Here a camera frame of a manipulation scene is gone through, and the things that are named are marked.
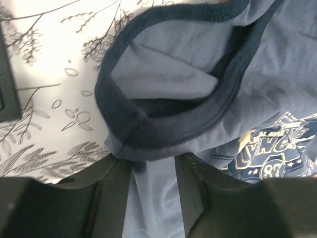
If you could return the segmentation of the navy blue printed t-shirt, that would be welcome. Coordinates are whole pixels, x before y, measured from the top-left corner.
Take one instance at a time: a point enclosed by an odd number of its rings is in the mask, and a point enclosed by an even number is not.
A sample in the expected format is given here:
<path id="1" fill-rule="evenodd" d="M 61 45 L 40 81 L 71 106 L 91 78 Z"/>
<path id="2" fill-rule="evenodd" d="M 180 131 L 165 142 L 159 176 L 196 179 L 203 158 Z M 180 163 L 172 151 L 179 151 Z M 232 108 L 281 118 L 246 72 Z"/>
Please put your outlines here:
<path id="1" fill-rule="evenodd" d="M 95 98 L 112 154 L 134 162 L 125 238 L 185 236 L 175 156 L 248 183 L 317 175 L 317 3 L 148 9 L 117 35 Z"/>

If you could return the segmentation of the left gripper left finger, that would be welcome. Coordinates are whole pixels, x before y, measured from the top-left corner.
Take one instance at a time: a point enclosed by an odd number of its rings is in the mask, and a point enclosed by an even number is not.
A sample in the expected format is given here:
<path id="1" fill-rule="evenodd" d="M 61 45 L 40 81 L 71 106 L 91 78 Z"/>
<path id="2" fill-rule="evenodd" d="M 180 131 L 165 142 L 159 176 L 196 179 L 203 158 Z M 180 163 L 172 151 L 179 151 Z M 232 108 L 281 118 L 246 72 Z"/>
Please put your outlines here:
<path id="1" fill-rule="evenodd" d="M 107 156 L 62 179 L 0 180 L 3 238 L 120 238 L 133 171 L 145 164 Z"/>

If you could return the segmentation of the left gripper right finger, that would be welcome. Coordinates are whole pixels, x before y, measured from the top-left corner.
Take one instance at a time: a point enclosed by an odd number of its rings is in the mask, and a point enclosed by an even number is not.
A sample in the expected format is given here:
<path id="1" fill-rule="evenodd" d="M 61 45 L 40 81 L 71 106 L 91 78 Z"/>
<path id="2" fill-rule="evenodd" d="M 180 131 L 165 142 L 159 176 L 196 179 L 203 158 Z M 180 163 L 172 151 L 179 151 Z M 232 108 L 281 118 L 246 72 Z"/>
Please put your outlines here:
<path id="1" fill-rule="evenodd" d="M 273 178 L 250 184 L 194 154 L 175 157 L 188 238 L 314 238 L 317 180 Z"/>

